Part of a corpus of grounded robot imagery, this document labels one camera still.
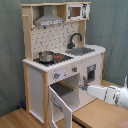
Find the oven door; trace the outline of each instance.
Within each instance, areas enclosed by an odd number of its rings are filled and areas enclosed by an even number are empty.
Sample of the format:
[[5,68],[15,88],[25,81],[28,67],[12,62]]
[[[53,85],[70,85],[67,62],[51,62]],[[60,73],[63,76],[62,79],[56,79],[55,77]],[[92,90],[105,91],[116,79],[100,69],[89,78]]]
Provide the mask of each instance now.
[[49,86],[49,109],[50,109],[50,127],[58,128],[56,125],[55,116],[58,113],[63,113],[65,117],[65,128],[72,128],[72,110],[66,103],[57,95],[57,93]]
[[78,20],[82,18],[82,4],[67,5],[67,20]]

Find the stovetop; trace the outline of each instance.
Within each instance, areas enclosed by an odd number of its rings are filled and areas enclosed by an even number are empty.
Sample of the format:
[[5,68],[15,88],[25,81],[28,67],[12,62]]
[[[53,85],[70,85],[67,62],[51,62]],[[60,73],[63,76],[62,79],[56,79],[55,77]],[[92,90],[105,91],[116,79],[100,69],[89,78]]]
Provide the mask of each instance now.
[[67,56],[67,55],[63,55],[63,54],[60,54],[60,55],[62,56],[61,60],[56,60],[56,61],[51,61],[51,62],[41,62],[39,60],[39,58],[36,58],[36,59],[33,59],[33,61],[48,67],[48,66],[52,66],[52,65],[57,64],[57,63],[62,63],[64,61],[73,59],[73,57],[70,57],[70,56]]

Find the cabinet handle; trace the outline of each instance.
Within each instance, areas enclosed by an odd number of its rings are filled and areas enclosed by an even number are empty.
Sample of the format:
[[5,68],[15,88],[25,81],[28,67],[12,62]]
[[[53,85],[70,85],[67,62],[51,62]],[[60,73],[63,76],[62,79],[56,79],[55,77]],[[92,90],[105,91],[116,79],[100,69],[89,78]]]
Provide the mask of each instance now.
[[62,111],[62,106],[60,104],[57,104],[56,101],[55,101],[55,98],[52,96],[52,103],[57,107],[59,108],[61,111]]
[[68,16],[68,19],[71,19],[71,17],[72,17],[72,7],[69,6],[69,7],[68,7],[68,10],[70,11],[70,15]]
[[83,76],[83,80],[84,80],[84,85],[87,85],[88,84],[88,80],[86,79],[85,76]]

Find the shelf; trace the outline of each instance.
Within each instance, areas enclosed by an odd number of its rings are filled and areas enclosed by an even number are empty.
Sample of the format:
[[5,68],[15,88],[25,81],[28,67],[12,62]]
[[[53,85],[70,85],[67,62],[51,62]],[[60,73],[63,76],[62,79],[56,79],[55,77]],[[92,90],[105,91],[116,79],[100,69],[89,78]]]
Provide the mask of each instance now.
[[50,87],[60,96],[63,97],[71,92],[74,91],[73,88],[70,88],[70,85],[62,84],[62,83],[55,83],[50,85]]

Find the toy sink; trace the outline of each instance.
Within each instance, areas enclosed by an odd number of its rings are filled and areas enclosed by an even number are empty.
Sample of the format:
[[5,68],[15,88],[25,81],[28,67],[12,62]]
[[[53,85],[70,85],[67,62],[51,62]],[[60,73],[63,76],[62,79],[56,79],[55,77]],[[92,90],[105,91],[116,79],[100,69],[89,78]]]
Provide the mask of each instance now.
[[68,49],[65,51],[65,53],[75,55],[75,56],[82,56],[84,54],[87,54],[89,52],[94,52],[94,51],[95,50],[91,48],[78,47],[78,48]]

